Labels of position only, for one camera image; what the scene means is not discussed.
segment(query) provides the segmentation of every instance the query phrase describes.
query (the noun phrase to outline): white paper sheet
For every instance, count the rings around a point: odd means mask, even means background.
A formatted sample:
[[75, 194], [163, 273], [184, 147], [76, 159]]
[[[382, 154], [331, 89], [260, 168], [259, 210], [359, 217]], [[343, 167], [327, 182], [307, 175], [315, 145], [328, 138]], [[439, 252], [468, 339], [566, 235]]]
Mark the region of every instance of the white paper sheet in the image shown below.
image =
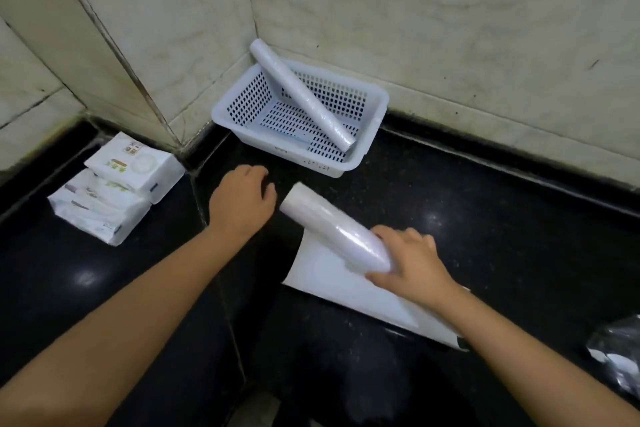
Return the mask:
[[461, 350], [458, 334], [443, 321], [374, 286], [306, 229], [283, 284]]

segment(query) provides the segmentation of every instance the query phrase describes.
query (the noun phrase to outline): white plastic basket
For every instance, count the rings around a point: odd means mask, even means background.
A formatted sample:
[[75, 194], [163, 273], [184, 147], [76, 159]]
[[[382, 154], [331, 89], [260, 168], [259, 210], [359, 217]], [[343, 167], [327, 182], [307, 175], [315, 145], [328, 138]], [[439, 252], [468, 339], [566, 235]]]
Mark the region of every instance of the white plastic basket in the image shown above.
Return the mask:
[[259, 64], [249, 68], [213, 107], [211, 119], [245, 144], [327, 176], [340, 177], [355, 169], [380, 128], [389, 95], [377, 85], [283, 61], [356, 137], [349, 151], [337, 148]]

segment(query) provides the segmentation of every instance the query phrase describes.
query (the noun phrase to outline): plastic bag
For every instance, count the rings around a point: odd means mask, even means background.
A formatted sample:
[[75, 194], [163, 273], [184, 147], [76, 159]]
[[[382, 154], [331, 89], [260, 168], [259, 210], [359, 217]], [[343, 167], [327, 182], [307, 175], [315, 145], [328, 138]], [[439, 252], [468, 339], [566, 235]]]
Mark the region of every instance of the plastic bag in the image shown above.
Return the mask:
[[640, 398], [640, 315], [596, 331], [587, 342], [592, 357], [604, 363], [622, 390]]

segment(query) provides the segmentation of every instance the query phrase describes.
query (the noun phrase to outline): plastic wrap roll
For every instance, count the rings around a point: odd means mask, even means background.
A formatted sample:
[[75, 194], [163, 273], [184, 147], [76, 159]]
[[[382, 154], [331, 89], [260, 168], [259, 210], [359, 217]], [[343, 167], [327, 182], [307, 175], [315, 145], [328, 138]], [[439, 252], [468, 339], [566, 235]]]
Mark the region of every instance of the plastic wrap roll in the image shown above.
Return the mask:
[[251, 54], [260, 65], [291, 95], [327, 137], [343, 152], [347, 152], [356, 139], [344, 128], [338, 119], [316, 98], [307, 86], [261, 39], [250, 46]]
[[280, 210], [361, 273], [391, 271], [392, 261], [380, 238], [301, 182], [291, 189]]

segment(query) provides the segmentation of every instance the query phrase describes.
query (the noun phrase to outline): left hand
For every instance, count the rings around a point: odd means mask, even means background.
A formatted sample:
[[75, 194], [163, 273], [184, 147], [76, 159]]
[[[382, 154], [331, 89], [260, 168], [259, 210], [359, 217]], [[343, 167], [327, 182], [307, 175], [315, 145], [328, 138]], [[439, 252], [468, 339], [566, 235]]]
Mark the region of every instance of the left hand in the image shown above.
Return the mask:
[[239, 165], [225, 174], [209, 200], [208, 230], [243, 241], [255, 235], [276, 207], [273, 182], [262, 196], [262, 180], [268, 174], [261, 165]]

